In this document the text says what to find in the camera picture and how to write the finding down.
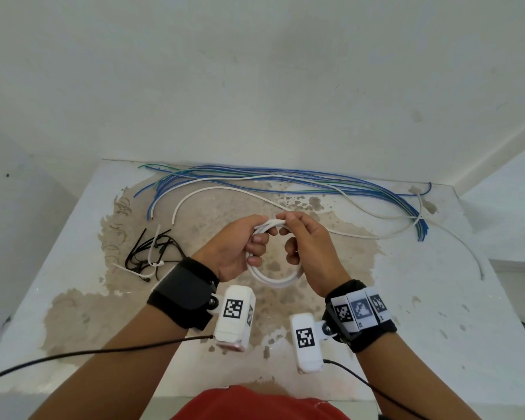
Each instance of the red clothing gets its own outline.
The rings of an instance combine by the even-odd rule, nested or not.
[[[173,420],[349,420],[342,411],[317,398],[259,395],[243,386],[210,389],[197,395]]]

